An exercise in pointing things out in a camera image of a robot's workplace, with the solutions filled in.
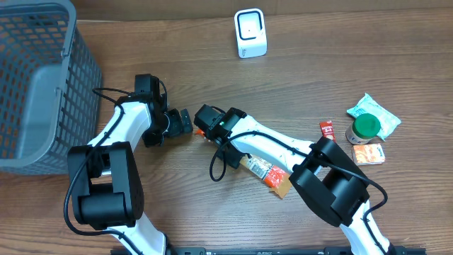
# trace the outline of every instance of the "plastic bottle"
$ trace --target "plastic bottle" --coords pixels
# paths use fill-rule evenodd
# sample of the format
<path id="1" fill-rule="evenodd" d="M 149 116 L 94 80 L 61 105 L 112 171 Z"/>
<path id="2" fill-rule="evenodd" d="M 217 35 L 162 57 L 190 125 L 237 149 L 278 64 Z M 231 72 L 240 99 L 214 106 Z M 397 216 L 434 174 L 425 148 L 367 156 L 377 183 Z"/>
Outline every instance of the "plastic bottle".
<path id="1" fill-rule="evenodd" d="M 381 130 L 381 123 L 376 116 L 364 113 L 359 115 L 346 130 L 346 138 L 353 145 L 367 144 Z"/>

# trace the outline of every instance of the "wood grain surface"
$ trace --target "wood grain surface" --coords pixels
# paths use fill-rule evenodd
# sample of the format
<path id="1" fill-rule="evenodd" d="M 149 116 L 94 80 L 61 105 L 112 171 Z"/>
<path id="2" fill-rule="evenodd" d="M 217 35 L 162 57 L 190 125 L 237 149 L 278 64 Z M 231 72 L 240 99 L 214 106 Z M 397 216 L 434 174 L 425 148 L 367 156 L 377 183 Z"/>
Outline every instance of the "wood grain surface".
<path id="1" fill-rule="evenodd" d="M 240 108 L 262 124 L 317 141 L 332 120 L 349 153 L 346 109 L 369 93 L 402 125 L 386 162 L 363 166 L 389 194 L 374 212 L 395 245 L 453 252 L 453 9 L 320 13 L 266 18 L 268 53 L 239 59 L 231 18 L 80 25 L 105 87 L 162 79 L 172 107 Z M 113 114 L 101 105 L 99 130 Z M 176 246 L 321 248 L 348 245 L 292 188 L 280 200 L 245 169 L 208 174 L 215 148 L 196 135 L 135 152 L 145 212 Z M 216 163 L 218 173 L 221 162 Z M 62 217 L 67 176 L 0 174 L 0 254 L 107 254 L 113 237 L 80 237 Z M 369 188 L 372 203 L 382 199 Z"/>
<path id="2" fill-rule="evenodd" d="M 226 18 L 242 9 L 265 15 L 453 7 L 451 0 L 71 0 L 77 17 L 95 21 Z"/>

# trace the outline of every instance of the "small box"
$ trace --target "small box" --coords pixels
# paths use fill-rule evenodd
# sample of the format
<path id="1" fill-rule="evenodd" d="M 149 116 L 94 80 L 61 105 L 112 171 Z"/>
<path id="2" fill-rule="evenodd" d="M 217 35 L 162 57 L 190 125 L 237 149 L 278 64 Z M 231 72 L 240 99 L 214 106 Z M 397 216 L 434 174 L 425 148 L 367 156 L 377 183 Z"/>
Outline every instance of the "small box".
<path id="1" fill-rule="evenodd" d="M 352 146 L 352 159 L 358 165 L 382 164 L 385 162 L 381 144 L 363 144 Z"/>
<path id="2" fill-rule="evenodd" d="M 263 56 L 268 51 L 264 15 L 260 9 L 238 11 L 234 15 L 240 58 Z"/>

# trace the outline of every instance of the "green cap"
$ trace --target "green cap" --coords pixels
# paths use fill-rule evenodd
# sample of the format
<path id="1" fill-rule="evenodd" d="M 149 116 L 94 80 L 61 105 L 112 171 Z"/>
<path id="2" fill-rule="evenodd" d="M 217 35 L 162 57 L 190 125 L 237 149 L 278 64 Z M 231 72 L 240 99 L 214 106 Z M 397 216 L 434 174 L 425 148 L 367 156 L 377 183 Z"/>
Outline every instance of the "green cap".
<path id="1" fill-rule="evenodd" d="M 352 131 L 362 139 L 372 139 L 381 130 L 381 123 L 376 116 L 364 113 L 352 124 Z"/>

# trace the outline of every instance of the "snack package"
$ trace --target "snack package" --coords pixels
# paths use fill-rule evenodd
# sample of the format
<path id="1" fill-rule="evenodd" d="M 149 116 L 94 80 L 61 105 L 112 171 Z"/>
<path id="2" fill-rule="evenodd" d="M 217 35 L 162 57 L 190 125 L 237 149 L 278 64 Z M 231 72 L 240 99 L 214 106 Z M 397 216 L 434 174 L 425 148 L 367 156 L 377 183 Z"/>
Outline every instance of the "snack package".
<path id="1" fill-rule="evenodd" d="M 352 117 L 357 118 L 363 113 L 370 113 L 376 116 L 381 123 L 381 130 L 377 133 L 383 141 L 401 124 L 401 120 L 388 110 L 382 108 L 370 95 L 365 93 L 365 96 L 360 99 L 359 103 L 353 108 L 346 111 Z"/>
<path id="2" fill-rule="evenodd" d="M 241 165 L 250 169 L 258 178 L 263 180 L 269 186 L 270 191 L 276 192 L 280 198 L 284 198 L 288 194 L 292 184 L 289 182 L 289 174 L 283 171 L 278 166 L 273 166 L 260 157 L 251 155 L 241 159 Z"/>
<path id="3" fill-rule="evenodd" d="M 333 134 L 332 120 L 320 122 L 319 127 L 321 127 L 321 132 L 323 133 L 324 137 L 337 142 L 337 140 L 335 139 L 335 134 Z"/>
<path id="4" fill-rule="evenodd" d="M 362 144 L 352 146 L 352 159 L 358 166 L 382 164 L 385 155 L 380 144 Z"/>

